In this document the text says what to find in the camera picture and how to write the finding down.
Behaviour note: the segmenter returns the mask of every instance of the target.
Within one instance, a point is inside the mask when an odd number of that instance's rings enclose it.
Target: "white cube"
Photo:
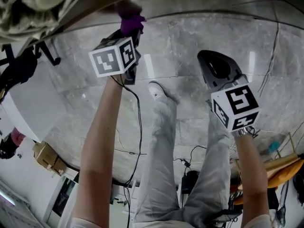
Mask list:
[[[102,41],[89,56],[97,77],[123,74],[136,62],[131,37]]]
[[[259,106],[249,84],[217,91],[211,94],[212,111],[229,132],[256,123]]]

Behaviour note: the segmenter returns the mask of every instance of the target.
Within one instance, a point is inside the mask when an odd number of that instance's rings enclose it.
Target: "gray floor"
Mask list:
[[[96,77],[88,52],[118,28],[118,24],[87,28],[58,36],[54,40],[62,63],[56,67],[49,65],[50,75],[66,103],[67,114],[57,123],[46,141],[62,158],[75,166],[80,165],[81,148],[106,81],[105,78]],[[141,100],[142,152],[147,152],[153,121],[153,100],[146,87],[152,78],[163,84],[180,102],[174,157],[190,159],[190,152],[195,145],[206,145],[209,121],[205,102],[207,88],[200,72],[197,53],[202,49],[215,50],[235,59],[258,89],[269,66],[275,33],[276,23],[220,14],[168,17],[146,22],[139,46],[142,58],[137,82],[131,87]],[[303,38],[303,31],[280,26],[275,62],[260,99],[263,111],[256,125],[257,129],[262,129],[256,138],[261,150],[274,139],[282,141],[288,132],[294,132],[304,121]],[[298,143],[303,133],[304,128],[297,131],[295,143]],[[138,141],[136,99],[124,91],[115,147],[138,152]],[[231,157],[237,158],[232,139],[229,144],[232,145]],[[304,141],[299,143],[298,151],[302,152],[303,149]],[[290,151],[288,144],[282,154]],[[115,151],[114,177],[121,181],[127,180],[135,160],[135,155]],[[204,150],[197,148],[193,152],[192,169],[199,170],[203,160]],[[138,179],[144,161],[145,156],[139,161],[135,175]],[[174,162],[174,169],[178,183],[184,170],[180,161]]]

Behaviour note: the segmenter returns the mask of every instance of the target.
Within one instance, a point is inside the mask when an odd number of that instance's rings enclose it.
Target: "gray pants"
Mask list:
[[[156,101],[155,113],[134,222],[177,220],[203,228],[206,217],[228,208],[230,165],[226,143],[229,135],[210,113],[203,167],[192,193],[180,208],[173,174],[176,103],[161,97]]]

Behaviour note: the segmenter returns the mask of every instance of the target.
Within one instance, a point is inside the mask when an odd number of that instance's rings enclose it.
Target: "sneaker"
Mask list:
[[[148,84],[148,90],[150,91],[150,94],[153,97],[154,101],[160,97],[167,97],[162,86],[155,81],[151,81]]]

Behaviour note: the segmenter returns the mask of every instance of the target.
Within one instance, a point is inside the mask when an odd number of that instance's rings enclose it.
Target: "wire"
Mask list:
[[[207,149],[206,147],[203,147],[203,146],[200,146],[200,145],[196,145],[196,146],[191,150],[189,164],[191,164],[192,152],[193,152],[197,147],[203,148],[203,149],[205,149],[205,150]]]
[[[271,70],[274,66],[274,61],[275,61],[275,55],[276,55],[276,47],[278,45],[278,42],[279,42],[279,31],[280,31],[280,24],[279,22],[276,23],[276,33],[275,33],[275,40],[274,40],[274,45],[273,45],[273,48],[272,48],[272,53],[271,53],[271,58],[270,58],[270,62],[269,62],[269,66],[268,66],[268,70],[266,72],[266,75],[264,76],[264,79],[263,79],[263,82],[258,90],[258,92],[260,92],[260,97],[262,96],[262,92],[265,88],[265,85],[267,83],[267,80],[269,78],[269,75],[271,73]]]
[[[232,219],[232,221],[230,221],[230,222],[228,223],[228,225],[230,224],[229,228],[232,227],[233,222],[237,222],[237,221],[238,221],[238,218],[237,218],[237,217],[235,217],[234,219]]]
[[[129,153],[130,155],[138,155],[137,153],[134,153],[132,151],[125,151],[125,150],[119,150],[119,149],[114,149],[114,150],[119,151],[119,152]]]
[[[232,210],[233,207],[234,207],[234,199],[237,197],[237,193],[238,193],[238,186],[240,184],[240,180],[241,180],[241,172],[238,173],[238,177],[237,177],[237,189],[235,191],[235,193],[233,194],[232,196],[232,199],[231,199],[231,203],[230,203],[230,209]]]
[[[304,137],[304,133],[303,133],[302,137],[300,138],[299,142],[297,143],[295,149],[298,147],[298,145],[299,145],[299,143],[301,142],[301,140],[303,139],[303,137]]]
[[[131,151],[127,150],[126,148],[124,148],[123,143],[120,141],[119,131],[118,131],[117,128],[116,128],[116,131],[117,131],[117,135],[118,135],[118,142],[120,143],[121,147],[122,147],[124,150],[126,150],[126,151],[128,151],[128,152],[131,152]]]
[[[181,158],[176,158],[174,161],[177,161],[177,160],[184,161],[184,160],[181,159]]]
[[[252,135],[253,138],[258,137],[258,133],[261,131],[260,129],[256,132],[256,129],[252,126],[247,127],[249,129],[249,133]]]
[[[129,180],[125,182],[125,187],[123,188],[124,197],[127,200],[128,209],[129,209],[129,212],[128,212],[128,223],[127,223],[127,228],[129,228],[129,225],[130,225],[130,208],[131,208],[131,197],[130,197],[130,192],[129,192],[129,185],[131,183],[131,180],[134,177],[134,174],[135,174],[135,171],[136,171],[136,168],[137,168],[137,165],[138,165],[139,157],[142,154],[141,150],[142,150],[142,140],[143,140],[143,137],[142,137],[143,136],[143,125],[142,125],[141,106],[140,106],[140,100],[139,100],[137,94],[134,91],[132,91],[131,89],[129,89],[128,87],[126,87],[124,85],[122,75],[120,75],[121,83],[119,83],[113,76],[111,76],[111,78],[117,84],[119,84],[121,87],[125,88],[125,90],[131,92],[135,96],[135,98],[137,100],[137,108],[138,108],[138,122],[139,122],[139,131],[140,131],[139,152],[138,152],[138,155],[137,155],[137,159],[136,159],[136,162],[135,162],[135,167],[134,167],[133,173],[132,173],[131,177],[129,178]],[[128,190],[128,198],[127,198],[127,196],[125,194],[125,188],[127,188],[127,190]]]
[[[298,128],[295,130],[295,132],[293,133],[293,135],[291,135],[292,137],[295,135],[295,133],[302,127],[302,125],[304,124],[304,121],[300,124],[300,126],[298,126]],[[279,153],[282,152],[282,150],[285,148],[285,146],[289,143],[290,138],[288,139],[288,141],[286,142],[286,144],[284,144],[284,146],[282,147],[282,149],[279,151]]]

